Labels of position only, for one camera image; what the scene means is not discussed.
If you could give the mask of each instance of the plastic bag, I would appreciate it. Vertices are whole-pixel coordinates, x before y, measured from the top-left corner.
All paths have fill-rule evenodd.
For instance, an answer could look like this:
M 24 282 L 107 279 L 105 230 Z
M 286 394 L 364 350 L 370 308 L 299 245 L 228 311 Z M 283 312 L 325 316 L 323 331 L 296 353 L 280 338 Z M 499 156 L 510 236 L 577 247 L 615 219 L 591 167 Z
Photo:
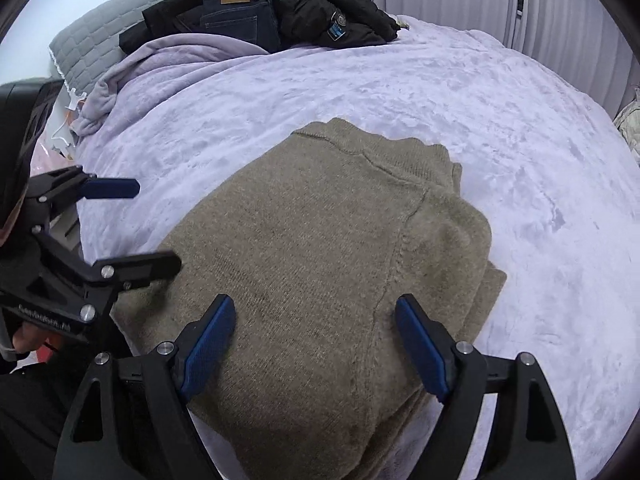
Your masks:
M 622 109 L 613 124 L 625 138 L 640 165 L 640 87 L 636 87 L 636 98 Z
M 45 135 L 46 133 L 41 134 L 36 142 L 36 148 L 33 150 L 33 156 L 31 157 L 32 176 L 47 173 L 47 171 L 59 170 L 60 168 L 68 168 L 74 164 L 72 160 L 68 160 L 68 158 L 60 155 L 55 150 L 47 148 L 44 143 Z

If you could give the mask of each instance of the clamp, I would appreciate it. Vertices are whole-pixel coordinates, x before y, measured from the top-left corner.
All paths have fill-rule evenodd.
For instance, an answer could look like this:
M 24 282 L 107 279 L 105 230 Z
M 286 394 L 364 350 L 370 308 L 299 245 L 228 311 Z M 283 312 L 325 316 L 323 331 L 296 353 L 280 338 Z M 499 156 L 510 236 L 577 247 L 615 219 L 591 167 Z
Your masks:
M 53 480 L 222 480 L 186 405 L 217 374 L 235 326 L 234 302 L 219 294 L 175 342 L 138 357 L 99 353 L 66 418 Z
M 20 214 L 0 248 L 0 352 L 15 367 L 12 333 L 22 321 L 66 338 L 97 342 L 118 295 L 174 277 L 182 265 L 172 251 L 87 264 L 49 235 L 50 220 L 78 200 L 133 198 L 133 179 L 97 178 L 75 166 L 31 177 Z
M 424 389 L 444 405 L 410 480 L 460 476 L 484 394 L 498 399 L 479 480 L 575 480 L 562 417 L 532 354 L 503 359 L 456 342 L 411 294 L 398 299 L 395 316 Z

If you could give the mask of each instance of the fabric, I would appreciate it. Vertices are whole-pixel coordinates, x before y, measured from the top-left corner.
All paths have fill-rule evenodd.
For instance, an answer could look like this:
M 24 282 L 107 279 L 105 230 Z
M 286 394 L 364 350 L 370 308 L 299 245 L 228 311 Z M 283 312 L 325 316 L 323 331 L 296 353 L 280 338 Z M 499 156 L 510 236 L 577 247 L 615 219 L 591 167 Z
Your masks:
M 7 471 L 11 471 L 13 480 L 35 480 L 15 452 L 14 446 L 0 432 L 0 463 Z
M 636 98 L 620 110 L 613 123 L 640 164 L 640 87 L 636 87 Z
M 132 54 L 147 41 L 172 34 L 206 32 L 200 27 L 203 0 L 162 0 L 142 11 L 143 24 L 137 23 L 120 35 L 120 48 Z
M 393 41 L 399 26 L 371 0 L 273 0 L 280 32 L 290 44 L 331 48 Z
M 617 11 L 601 0 L 373 1 L 391 14 L 482 30 L 588 94 L 611 119 L 631 101 L 629 85 L 640 82 L 639 53 L 613 18 Z
M 340 117 L 388 139 L 441 143 L 464 166 L 462 198 L 489 220 L 490 260 L 509 276 L 475 345 L 536 356 L 578 478 L 591 480 L 640 398 L 638 166 L 602 108 L 535 60 L 482 32 L 402 19 L 410 30 L 383 46 L 215 63 L 185 45 L 183 57 L 148 51 L 124 86 L 106 80 L 111 90 L 88 98 L 94 113 L 102 103 L 103 126 L 88 124 L 94 135 L 78 160 L 90 173 L 136 178 L 142 190 L 78 203 L 84 256 L 155 250 L 228 177 L 312 121 Z M 172 87 L 178 70 L 189 81 Z M 380 479 L 406 478 L 437 407 L 429 402 L 398 438 Z M 477 476 L 491 420 L 483 412 L 463 479 Z M 202 434 L 216 461 L 226 459 L 222 438 Z
M 271 53 L 280 50 L 278 20 L 271 0 L 239 3 L 203 0 L 202 5 L 200 28 L 207 34 L 247 41 Z
M 125 57 L 118 46 L 120 33 L 141 22 L 142 10 L 160 1 L 109 0 L 57 33 L 49 53 L 66 88 L 89 93 L 96 81 Z
M 124 297 L 116 319 L 149 351 L 225 291 L 234 341 L 191 409 L 252 480 L 373 478 L 426 397 L 396 299 L 412 292 L 473 340 L 505 279 L 487 264 L 491 229 L 460 198 L 461 174 L 441 145 L 311 123 L 174 228 L 163 246 L 182 255 L 180 274 Z

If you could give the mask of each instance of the blue gripper pad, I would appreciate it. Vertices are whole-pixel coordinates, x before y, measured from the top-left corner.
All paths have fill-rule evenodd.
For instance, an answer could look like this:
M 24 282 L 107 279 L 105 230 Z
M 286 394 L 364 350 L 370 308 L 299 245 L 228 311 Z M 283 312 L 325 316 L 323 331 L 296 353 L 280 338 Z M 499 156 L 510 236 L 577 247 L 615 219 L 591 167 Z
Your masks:
M 184 364 L 180 366 L 183 381 L 178 388 L 178 393 L 184 402 L 190 402 L 194 396 L 201 393 L 207 381 L 220 366 L 220 361 L 236 328 L 236 308 L 233 300 L 224 294 L 219 294 L 193 328 L 197 332 L 197 339 L 189 345 L 191 351 L 184 359 Z M 176 340 L 179 348 L 180 336 Z
M 441 330 L 435 326 L 436 322 L 427 317 L 410 294 L 401 296 L 396 302 L 396 325 L 424 389 L 444 403 L 455 378 L 455 362 L 450 350 L 453 339 L 440 323 L 437 325 L 442 327 Z M 433 335 L 438 341 L 431 338 L 428 332 L 430 328 L 436 329 L 437 334 Z
M 134 178 L 90 178 L 80 187 L 80 196 L 89 200 L 101 198 L 133 198 L 140 192 Z

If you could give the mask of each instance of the sweater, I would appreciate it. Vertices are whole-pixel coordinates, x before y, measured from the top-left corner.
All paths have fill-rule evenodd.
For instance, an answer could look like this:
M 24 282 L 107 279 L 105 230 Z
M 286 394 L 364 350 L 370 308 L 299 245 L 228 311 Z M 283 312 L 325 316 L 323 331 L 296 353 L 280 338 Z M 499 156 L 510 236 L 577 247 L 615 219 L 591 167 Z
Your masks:
M 149 351 L 230 295 L 228 355 L 190 408 L 252 480 L 375 478 L 427 399 L 396 299 L 473 340 L 506 278 L 461 175 L 444 146 L 308 124 L 188 213 L 163 243 L 181 273 L 122 295 L 116 320 Z

